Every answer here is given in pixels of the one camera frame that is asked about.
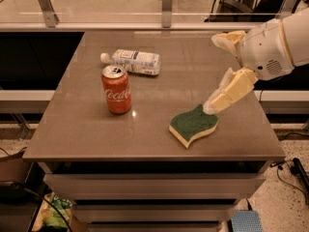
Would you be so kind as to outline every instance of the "scouring pad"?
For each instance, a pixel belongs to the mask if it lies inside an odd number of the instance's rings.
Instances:
[[[199,104],[193,110],[175,116],[170,123],[169,130],[185,148],[188,148],[193,140],[211,134],[217,123],[218,118],[215,115],[206,114],[203,106]]]

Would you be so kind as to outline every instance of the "soda can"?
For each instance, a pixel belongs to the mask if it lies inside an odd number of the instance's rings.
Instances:
[[[101,79],[108,109],[116,114],[128,112],[131,109],[131,93],[125,68],[107,66],[102,71]]]

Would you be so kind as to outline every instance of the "coca-cola logo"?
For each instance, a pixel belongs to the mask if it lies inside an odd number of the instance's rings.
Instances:
[[[129,92],[128,86],[122,92],[117,92],[117,93],[114,93],[111,89],[105,90],[106,98],[109,101],[114,101],[114,102],[121,102],[121,101],[127,99],[129,94],[130,94],[130,92]]]

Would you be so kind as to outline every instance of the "drawer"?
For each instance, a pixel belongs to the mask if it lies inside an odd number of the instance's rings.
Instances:
[[[261,174],[57,175],[44,181],[70,200],[242,199],[263,183]]]
[[[89,232],[218,232],[217,223],[89,224]]]
[[[229,220],[234,205],[73,205],[81,222],[212,222]]]

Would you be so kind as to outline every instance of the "gray tabletop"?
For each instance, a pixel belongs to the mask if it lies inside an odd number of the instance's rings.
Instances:
[[[278,139],[254,94],[217,116],[214,133],[189,149],[168,130],[177,114],[204,103],[237,60],[211,42],[214,33],[87,32],[37,128],[26,160],[278,160]],[[102,52],[159,53],[157,77],[129,75],[132,108],[107,109]]]

